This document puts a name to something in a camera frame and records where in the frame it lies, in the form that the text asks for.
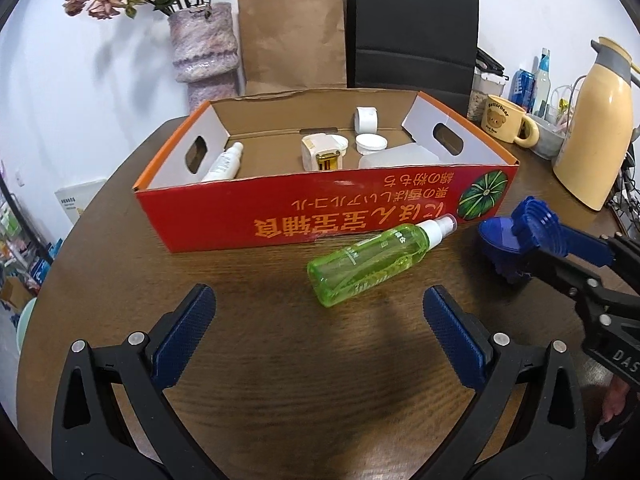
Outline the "person's right hand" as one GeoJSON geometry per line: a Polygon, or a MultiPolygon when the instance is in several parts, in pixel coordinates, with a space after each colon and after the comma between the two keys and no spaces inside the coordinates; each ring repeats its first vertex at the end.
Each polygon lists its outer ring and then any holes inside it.
{"type": "Polygon", "coordinates": [[[623,378],[614,375],[603,399],[602,422],[609,422],[614,416],[619,415],[632,394],[639,396],[639,393],[632,390],[623,378]]]}

